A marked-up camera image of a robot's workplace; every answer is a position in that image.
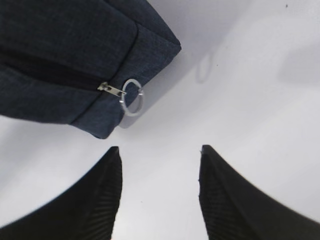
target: seam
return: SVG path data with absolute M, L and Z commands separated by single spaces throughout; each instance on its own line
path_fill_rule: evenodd
M 112 77 L 110 78 L 109 82 L 112 83 L 113 79 L 118 75 L 118 73 L 120 72 L 121 68 L 125 65 L 130 53 L 132 52 L 132 50 L 134 49 L 135 47 L 135 44 L 137 42 L 137 39 L 138 39 L 138 36 L 139 36 L 139 27 L 137 25 L 137 23 L 134 21 L 134 25 L 136 27 L 136 34 L 135 34 L 135 37 L 132 41 L 132 44 L 131 46 L 129 47 L 127 53 L 125 54 L 124 58 L 122 59 L 122 61 L 120 62 L 119 64 L 119 67 L 117 68 L 117 70 L 115 71 L 115 73 L 112 75 Z
M 115 9 L 116 11 L 118 11 L 119 13 L 121 13 L 122 15 L 124 15 L 126 18 L 130 19 L 131 21 L 135 22 L 136 24 L 140 24 L 141 26 L 143 26 L 145 29 L 149 30 L 150 32 L 153 32 L 155 35 L 157 35 L 159 38 L 162 38 L 164 40 L 166 40 L 167 42 L 175 45 L 175 46 L 180 46 L 179 44 L 175 44 L 174 42 L 164 38 L 163 36 L 159 35 L 158 33 L 148 29 L 147 27 L 145 27 L 144 25 L 142 25 L 140 22 L 137 22 L 135 20 L 133 20 L 131 17 L 129 17 L 128 15 L 126 15 L 124 12 L 120 11 L 118 8 L 116 8 L 115 6 L 113 6 L 110 2 L 106 2 L 105 0 L 102 0 L 105 4 L 108 4 L 110 7 L 112 7 L 113 9 Z
M 74 124 L 76 121 L 78 121 L 83 115 L 86 114 L 86 112 L 96 103 L 96 101 L 102 96 L 103 92 L 100 92 L 98 96 L 78 115 L 75 117 L 74 120 L 72 120 L 69 125 Z

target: fabric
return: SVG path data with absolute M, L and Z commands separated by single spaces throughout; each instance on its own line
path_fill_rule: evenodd
M 34 69 L 9 64 L 1 52 L 77 72 L 77 86 L 81 76 L 92 76 L 121 89 L 131 78 L 145 85 L 180 50 L 146 0 L 0 0 L 0 114 L 69 124 L 105 139 L 123 118 L 118 97 L 97 91 L 99 84 L 90 77 L 93 89 L 34 76 Z M 127 92 L 129 105 L 134 87 Z
M 112 147 L 62 195 L 0 228 L 0 240 L 110 240 L 121 192 L 122 163 Z
M 200 205 L 210 240 L 319 240 L 320 224 L 283 206 L 202 148 Z

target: key ring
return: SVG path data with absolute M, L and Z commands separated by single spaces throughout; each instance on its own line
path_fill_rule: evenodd
M 125 101 L 126 88 L 127 88 L 127 86 L 128 86 L 129 84 L 134 84 L 134 85 L 136 85 L 136 86 L 138 87 L 138 97 L 139 97 L 140 99 L 139 99 L 139 106 L 138 106 L 138 108 L 137 108 L 137 110 L 136 110 L 135 112 L 131 112 L 131 111 L 128 109 L 128 107 L 127 107 L 127 105 L 126 105 L 126 101 Z M 122 93 L 121 93 L 121 99 L 120 99 L 120 104 L 121 104 L 121 106 L 122 106 L 122 109 L 123 109 L 123 111 L 124 111 L 124 114 L 127 115 L 127 116 L 129 116 L 129 117 L 136 117 L 136 116 L 138 116 L 138 115 L 141 113 L 141 111 L 142 111 L 142 109 L 143 109 L 143 107 L 144 107 L 144 103 L 145 103 L 145 93 L 144 93 L 144 91 L 143 91 L 143 89 L 142 89 L 142 86 L 141 86 L 140 82 L 138 82 L 137 80 L 135 80 L 135 79 L 133 79 L 133 78 L 127 80 L 127 81 L 124 83 L 123 87 L 122 87 Z

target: white surface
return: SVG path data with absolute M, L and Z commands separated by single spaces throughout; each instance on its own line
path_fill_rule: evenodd
M 129 128 L 98 140 L 71 126 L 0 118 L 0 225 L 47 203 L 119 146 L 113 238 L 208 239 L 198 202 L 203 144 L 320 222 L 320 2 L 150 2 L 183 52 L 145 87 L 151 104 Z

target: ribbed texture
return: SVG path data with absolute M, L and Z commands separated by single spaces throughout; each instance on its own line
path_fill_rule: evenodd
M 201 162 L 200 204 L 210 240 L 258 240 L 215 177 L 205 159 Z
M 0 228 L 0 240 L 110 240 L 121 191 L 119 149 L 112 147 L 63 194 Z
M 122 191 L 121 162 L 114 162 L 107 174 L 110 178 L 101 183 L 95 206 L 74 240 L 111 239 Z
M 317 222 L 253 186 L 208 145 L 202 148 L 200 204 L 211 240 L 320 240 Z

